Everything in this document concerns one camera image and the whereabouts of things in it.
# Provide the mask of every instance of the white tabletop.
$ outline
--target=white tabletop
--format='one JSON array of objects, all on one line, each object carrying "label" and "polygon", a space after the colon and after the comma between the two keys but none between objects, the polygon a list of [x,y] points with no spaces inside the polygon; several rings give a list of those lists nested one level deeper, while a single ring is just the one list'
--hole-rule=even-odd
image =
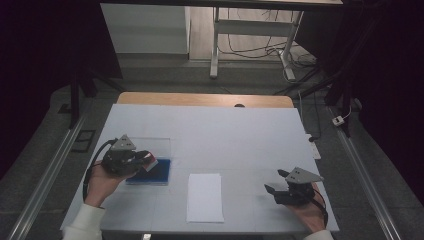
[{"label": "white tabletop", "polygon": [[[286,190],[287,184],[277,169],[300,167],[319,174],[297,109],[115,104],[94,153],[107,140],[123,134],[130,138],[170,138],[170,181],[168,186],[122,183],[103,204],[107,209],[103,230],[243,234],[306,231],[264,188],[268,184]],[[192,173],[221,175],[224,223],[187,223],[188,177]],[[322,184],[318,186],[327,203],[327,228],[338,231],[325,189]],[[75,218],[81,203],[80,185],[62,228]]]}]

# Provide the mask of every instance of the gray floor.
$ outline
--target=gray floor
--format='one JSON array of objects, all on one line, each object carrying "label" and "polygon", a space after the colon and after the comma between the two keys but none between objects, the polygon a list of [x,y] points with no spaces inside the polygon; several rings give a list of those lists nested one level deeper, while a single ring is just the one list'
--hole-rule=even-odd
[{"label": "gray floor", "polygon": [[[259,94],[272,95],[288,86],[283,80],[280,64],[263,63],[221,63],[217,80],[209,79],[207,63],[187,60],[121,59],[124,80],[119,83],[129,91],[146,92],[188,92],[220,94]],[[297,76],[305,70],[295,71]],[[27,239],[60,239],[59,227],[66,214],[85,167],[90,160],[95,143],[102,131],[109,110],[116,102],[119,93],[100,81],[97,97],[82,130],[94,130],[94,141],[87,152],[70,152],[56,179],[42,209],[36,217]],[[321,137],[316,144],[322,156],[316,163],[329,195],[340,232],[335,233],[343,239],[386,239],[378,219],[370,206],[358,181],[351,162],[331,124],[328,107],[322,104],[326,90],[316,93],[317,112],[313,95],[302,100],[302,114],[305,129]],[[69,125],[69,114],[59,114],[62,104],[69,104],[69,88],[56,91],[51,97],[51,107],[44,121],[32,137],[14,166],[0,182],[0,239],[5,239],[19,217],[26,201],[51,160],[54,152]],[[300,111],[300,102],[295,102]],[[415,198],[402,177],[387,156],[373,139],[364,131],[358,121],[357,108],[351,114],[350,130],[364,163],[386,203],[403,239],[423,239],[423,206]],[[85,146],[74,144],[74,149]],[[138,235],[105,233],[106,239],[140,239]],[[301,239],[304,234],[289,236],[264,236],[264,239]],[[153,239],[164,236],[153,236]],[[209,236],[222,239],[223,236]],[[253,239],[248,236],[231,236],[225,239]]]}]

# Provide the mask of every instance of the metal frame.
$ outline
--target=metal frame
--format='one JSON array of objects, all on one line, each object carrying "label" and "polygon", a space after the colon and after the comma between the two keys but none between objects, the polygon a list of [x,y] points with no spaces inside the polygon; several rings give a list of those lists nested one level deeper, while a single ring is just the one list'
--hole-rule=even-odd
[{"label": "metal frame", "polygon": [[49,194],[49,191],[54,181],[56,180],[56,177],[62,168],[62,165],[65,162],[69,151],[71,150],[72,144],[74,143],[79,130],[85,122],[88,112],[91,109],[92,101],[92,99],[86,100],[86,104],[84,104],[83,111],[74,128],[69,129],[66,133],[62,143],[54,154],[52,160],[46,168],[46,171],[38,182],[37,187],[35,188],[27,204],[25,205],[25,208],[22,210],[21,215],[13,226],[12,231],[7,237],[8,240],[25,239],[28,235],[28,232],[34,223],[35,218],[37,217],[38,212],[44,203],[44,200]]},{"label": "metal frame", "polygon": [[284,72],[288,80],[295,80],[293,70],[290,67],[288,59],[291,46],[299,28],[299,23],[303,12],[298,12],[292,23],[288,22],[259,22],[246,20],[220,20],[219,7],[215,10],[214,15],[214,33],[213,47],[211,56],[210,78],[218,77],[218,35],[234,34],[234,35],[252,35],[252,36],[276,36],[287,37],[287,43],[283,51],[279,52],[281,62],[283,63]]},{"label": "metal frame", "polygon": [[275,9],[293,11],[340,11],[345,4],[305,3],[273,0],[101,0],[101,3],[192,6],[192,7],[222,7],[248,9]]},{"label": "metal frame", "polygon": [[[330,107],[327,107],[327,110],[331,118],[336,117]],[[402,239],[393,221],[393,218],[386,207],[386,204],[384,203],[383,199],[381,199],[373,180],[371,179],[364,163],[362,162],[362,159],[358,151],[356,150],[352,139],[346,137],[341,128],[337,128],[336,130],[340,142],[342,143],[352,163],[353,169],[355,170],[356,175],[358,176],[359,182],[361,183],[361,186],[364,189],[365,195],[367,196],[368,201],[370,202],[372,208],[376,213],[377,219],[380,222],[381,229],[386,235],[386,238],[391,240]]]}]

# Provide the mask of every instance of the blue object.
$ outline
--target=blue object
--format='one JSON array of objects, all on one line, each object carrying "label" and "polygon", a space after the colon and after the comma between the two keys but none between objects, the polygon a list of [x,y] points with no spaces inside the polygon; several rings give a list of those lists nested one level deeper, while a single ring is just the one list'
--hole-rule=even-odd
[{"label": "blue object", "polygon": [[126,184],[168,185],[170,159],[157,159],[158,164],[149,172],[142,168],[134,177],[128,178]]}]

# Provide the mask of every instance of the white card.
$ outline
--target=white card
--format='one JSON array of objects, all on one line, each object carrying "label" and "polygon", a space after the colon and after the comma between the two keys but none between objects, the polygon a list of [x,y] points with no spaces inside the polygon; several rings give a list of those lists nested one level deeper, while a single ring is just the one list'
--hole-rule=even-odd
[{"label": "white card", "polygon": [[190,174],[188,179],[187,222],[222,223],[221,176]]}]

